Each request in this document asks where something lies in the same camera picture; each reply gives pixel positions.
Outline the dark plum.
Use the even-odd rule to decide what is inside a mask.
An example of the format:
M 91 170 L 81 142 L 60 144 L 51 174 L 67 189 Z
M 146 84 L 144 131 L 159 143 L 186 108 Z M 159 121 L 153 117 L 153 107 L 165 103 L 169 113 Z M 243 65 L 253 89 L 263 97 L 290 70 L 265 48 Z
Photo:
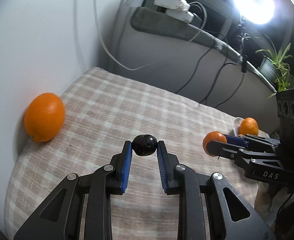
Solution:
M 150 134 L 141 134 L 132 141 L 132 149 L 140 157 L 152 155 L 157 150 L 157 139 Z

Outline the large smooth orange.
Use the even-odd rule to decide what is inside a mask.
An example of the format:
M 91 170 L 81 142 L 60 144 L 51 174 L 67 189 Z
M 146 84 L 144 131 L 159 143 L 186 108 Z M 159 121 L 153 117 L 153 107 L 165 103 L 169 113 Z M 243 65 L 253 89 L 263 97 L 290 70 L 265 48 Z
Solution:
M 24 126 L 29 137 L 36 142 L 52 140 L 65 121 L 65 106 L 57 95 L 43 93 L 27 107 Z

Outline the large orange on plate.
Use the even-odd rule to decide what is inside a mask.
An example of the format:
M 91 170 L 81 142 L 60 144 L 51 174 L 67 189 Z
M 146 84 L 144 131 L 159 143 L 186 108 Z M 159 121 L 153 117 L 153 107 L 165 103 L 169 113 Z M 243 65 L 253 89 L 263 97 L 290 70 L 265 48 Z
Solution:
M 245 118 L 238 129 L 238 133 L 242 135 L 258 135 L 259 126 L 254 118 Z

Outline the white floral plate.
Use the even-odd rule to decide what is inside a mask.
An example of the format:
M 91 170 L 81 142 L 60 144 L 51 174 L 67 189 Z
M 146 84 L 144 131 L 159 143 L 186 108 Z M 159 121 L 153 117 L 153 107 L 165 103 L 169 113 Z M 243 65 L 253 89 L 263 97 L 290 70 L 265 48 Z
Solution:
M 238 135 L 239 135 L 239 133 L 238 133 L 238 129 L 240 128 L 240 126 L 241 126 L 241 124 L 242 124 L 242 122 L 243 122 L 243 118 L 240 118 L 240 117 L 236 117 L 235 119 L 234 119 L 234 125 L 233 125 L 233 132 L 234 132 L 234 135 L 236 136 L 236 137 L 238 137 Z

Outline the potted spider plant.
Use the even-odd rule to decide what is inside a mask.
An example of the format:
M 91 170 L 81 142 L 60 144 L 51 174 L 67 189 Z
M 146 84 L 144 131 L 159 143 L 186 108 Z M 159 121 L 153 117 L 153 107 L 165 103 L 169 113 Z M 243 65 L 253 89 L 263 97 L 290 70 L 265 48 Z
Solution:
M 291 42 L 287 44 L 285 49 L 280 48 L 276 50 L 274 43 L 272 43 L 272 49 L 258 49 L 255 51 L 256 54 L 262 54 L 262 62 L 258 68 L 260 73 L 275 86 L 277 92 L 288 90 L 290 87 L 290 64 L 286 63 L 285 60 L 292 58 L 289 54 L 291 48 Z

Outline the plaid beige tablecloth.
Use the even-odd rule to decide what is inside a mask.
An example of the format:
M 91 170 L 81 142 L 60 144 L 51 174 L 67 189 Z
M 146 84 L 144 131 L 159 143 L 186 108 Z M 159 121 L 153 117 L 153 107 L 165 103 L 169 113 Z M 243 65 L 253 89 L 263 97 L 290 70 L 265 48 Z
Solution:
M 168 152 L 201 174 L 223 174 L 253 203 L 257 183 L 228 159 L 206 155 L 202 140 L 211 131 L 232 132 L 231 115 L 165 90 L 95 67 L 62 95 L 66 118 L 51 141 L 29 140 L 9 183 L 5 223 L 9 238 L 69 173 L 86 175 L 109 163 L 127 140 L 150 134 Z M 157 157 L 134 156 L 129 184 L 112 197 L 114 239 L 176 239 L 178 196 L 164 193 Z

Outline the white power adapter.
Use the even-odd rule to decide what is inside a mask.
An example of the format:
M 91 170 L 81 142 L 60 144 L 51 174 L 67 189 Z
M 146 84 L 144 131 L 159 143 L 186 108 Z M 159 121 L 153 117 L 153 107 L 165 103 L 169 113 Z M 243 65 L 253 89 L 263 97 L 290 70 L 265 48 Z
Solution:
M 154 5 L 165 8 L 165 14 L 184 23 L 191 23 L 194 15 L 186 0 L 154 0 Z

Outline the green grey sofa-top cloth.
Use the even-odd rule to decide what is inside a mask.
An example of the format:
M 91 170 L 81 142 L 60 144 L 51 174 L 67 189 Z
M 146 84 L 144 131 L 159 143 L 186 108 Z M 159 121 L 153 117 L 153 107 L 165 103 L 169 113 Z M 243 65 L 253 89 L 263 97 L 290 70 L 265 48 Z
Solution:
M 129 19 L 131 50 L 139 62 L 161 56 L 162 61 L 130 72 L 126 77 L 187 98 L 239 90 L 256 75 L 243 73 L 227 43 L 191 24 L 145 7 Z

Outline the black clip mount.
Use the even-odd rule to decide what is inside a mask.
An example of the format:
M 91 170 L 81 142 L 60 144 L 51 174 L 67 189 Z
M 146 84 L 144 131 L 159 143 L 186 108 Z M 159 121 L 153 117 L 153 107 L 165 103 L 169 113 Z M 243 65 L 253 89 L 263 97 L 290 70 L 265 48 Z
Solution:
M 246 32 L 246 19 L 242 14 L 240 14 L 240 20 L 239 20 L 239 27 L 240 27 L 240 33 L 238 35 L 238 41 L 240 42 L 239 46 L 239 53 L 240 53 L 240 61 L 241 61 L 241 71 L 243 73 L 247 72 L 247 54 L 246 54 L 246 47 L 245 47 L 245 41 L 250 39 L 250 35 Z

